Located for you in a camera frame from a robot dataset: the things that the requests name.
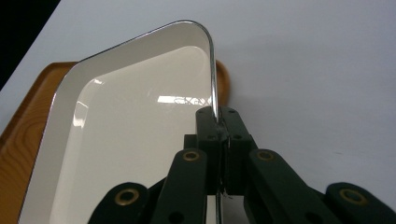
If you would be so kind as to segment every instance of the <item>white table surface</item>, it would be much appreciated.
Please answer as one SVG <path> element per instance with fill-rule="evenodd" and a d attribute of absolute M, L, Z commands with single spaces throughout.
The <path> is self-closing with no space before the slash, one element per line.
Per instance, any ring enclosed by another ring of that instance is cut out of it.
<path fill-rule="evenodd" d="M 395 12 L 395 1 L 369 0 L 63 0 L 0 92 L 0 133 L 46 65 L 194 20 L 212 35 L 229 106 L 259 147 L 314 189 L 350 182 L 396 210 Z"/>

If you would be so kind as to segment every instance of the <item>white plate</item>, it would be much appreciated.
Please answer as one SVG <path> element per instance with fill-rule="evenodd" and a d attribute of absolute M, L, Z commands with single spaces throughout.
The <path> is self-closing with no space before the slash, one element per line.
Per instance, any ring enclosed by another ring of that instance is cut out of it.
<path fill-rule="evenodd" d="M 116 185 L 164 178 L 195 111 L 217 108 L 215 74 L 210 35 L 193 21 L 78 63 L 53 98 L 20 223 L 87 223 Z M 214 222 L 213 200 L 208 209 Z"/>

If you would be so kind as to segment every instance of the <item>dark background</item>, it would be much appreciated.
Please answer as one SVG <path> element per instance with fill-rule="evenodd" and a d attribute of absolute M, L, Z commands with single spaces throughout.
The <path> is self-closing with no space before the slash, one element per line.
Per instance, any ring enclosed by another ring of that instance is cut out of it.
<path fill-rule="evenodd" d="M 0 90 L 35 41 L 60 0 L 7 1 L 1 8 Z"/>

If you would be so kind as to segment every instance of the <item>wooden surface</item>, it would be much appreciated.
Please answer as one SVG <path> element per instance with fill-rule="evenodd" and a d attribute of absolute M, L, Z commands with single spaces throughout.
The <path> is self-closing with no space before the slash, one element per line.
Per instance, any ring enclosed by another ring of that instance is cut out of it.
<path fill-rule="evenodd" d="M 52 63 L 38 76 L 0 136 L 0 223 L 17 223 L 35 157 L 47 122 L 52 97 L 64 75 L 76 63 Z M 228 102 L 230 79 L 218 70 L 219 104 Z"/>

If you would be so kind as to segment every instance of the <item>white tray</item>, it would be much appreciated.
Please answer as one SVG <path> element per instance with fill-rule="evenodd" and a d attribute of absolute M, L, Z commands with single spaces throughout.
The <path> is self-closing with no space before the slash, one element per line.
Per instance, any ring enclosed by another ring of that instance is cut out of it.
<path fill-rule="evenodd" d="M 217 117 L 213 44 L 193 21 L 177 21 L 92 56 L 53 98 L 20 223 L 87 223 L 123 182 L 163 179 L 195 111 Z M 208 221 L 214 223 L 214 201 Z"/>

